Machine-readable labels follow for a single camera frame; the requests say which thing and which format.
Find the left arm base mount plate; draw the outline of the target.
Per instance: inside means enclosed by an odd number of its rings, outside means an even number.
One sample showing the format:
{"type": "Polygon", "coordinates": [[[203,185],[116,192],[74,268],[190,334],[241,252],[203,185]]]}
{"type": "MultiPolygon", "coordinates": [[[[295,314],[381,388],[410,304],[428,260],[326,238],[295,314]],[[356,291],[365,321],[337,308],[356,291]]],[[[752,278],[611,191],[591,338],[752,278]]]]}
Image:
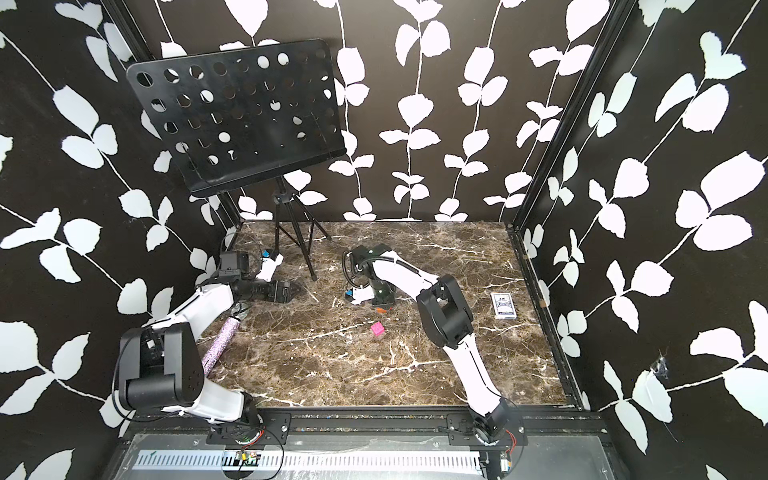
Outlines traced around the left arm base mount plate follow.
{"type": "Polygon", "coordinates": [[[241,448],[259,442],[278,442],[284,446],[291,426],[291,414],[260,410],[250,423],[234,422],[211,425],[206,437],[209,445],[241,448]]]}

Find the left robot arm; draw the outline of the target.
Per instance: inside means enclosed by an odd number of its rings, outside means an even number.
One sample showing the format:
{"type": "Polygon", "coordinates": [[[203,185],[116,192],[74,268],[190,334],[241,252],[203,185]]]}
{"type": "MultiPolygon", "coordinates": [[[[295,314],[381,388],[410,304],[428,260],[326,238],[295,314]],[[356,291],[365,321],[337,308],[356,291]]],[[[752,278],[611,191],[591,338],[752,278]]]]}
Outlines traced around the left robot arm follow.
{"type": "Polygon", "coordinates": [[[288,303],[300,290],[296,281],[266,281],[240,267],[216,271],[164,318],[121,336],[113,406],[195,416],[212,424],[255,425],[259,415],[252,397],[207,378],[197,341],[224,313],[240,313],[253,300],[288,303]]]}

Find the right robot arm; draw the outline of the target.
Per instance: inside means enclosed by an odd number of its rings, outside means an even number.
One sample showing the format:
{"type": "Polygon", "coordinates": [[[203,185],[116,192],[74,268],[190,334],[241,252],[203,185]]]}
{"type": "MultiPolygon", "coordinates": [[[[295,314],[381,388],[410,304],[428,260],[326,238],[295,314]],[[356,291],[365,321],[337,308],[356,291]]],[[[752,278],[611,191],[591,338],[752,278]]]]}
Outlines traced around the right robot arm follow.
{"type": "Polygon", "coordinates": [[[397,290],[415,301],[424,333],[446,353],[464,387],[474,435],[488,445],[502,438],[512,418],[511,405],[484,365],[474,315],[457,280],[428,273],[385,244],[347,250],[341,264],[352,302],[391,306],[397,290]]]}

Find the pink lego brick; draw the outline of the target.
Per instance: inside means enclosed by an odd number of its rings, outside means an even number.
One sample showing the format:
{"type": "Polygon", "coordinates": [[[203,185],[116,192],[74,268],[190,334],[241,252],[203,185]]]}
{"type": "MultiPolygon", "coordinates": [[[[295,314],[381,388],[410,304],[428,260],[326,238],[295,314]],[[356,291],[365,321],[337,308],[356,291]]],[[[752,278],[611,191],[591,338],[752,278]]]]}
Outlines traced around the pink lego brick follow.
{"type": "Polygon", "coordinates": [[[375,322],[372,324],[371,331],[375,338],[381,337],[386,333],[386,329],[381,322],[375,322]]]}

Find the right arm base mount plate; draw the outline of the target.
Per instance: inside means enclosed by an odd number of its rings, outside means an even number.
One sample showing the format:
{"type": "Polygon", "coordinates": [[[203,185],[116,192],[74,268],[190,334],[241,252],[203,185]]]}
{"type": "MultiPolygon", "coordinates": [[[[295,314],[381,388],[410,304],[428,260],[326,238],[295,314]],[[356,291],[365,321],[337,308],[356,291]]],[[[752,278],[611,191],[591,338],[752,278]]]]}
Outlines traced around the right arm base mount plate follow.
{"type": "Polygon", "coordinates": [[[505,449],[529,443],[527,429],[515,412],[499,418],[475,418],[471,413],[449,414],[444,432],[454,446],[505,449]]]}

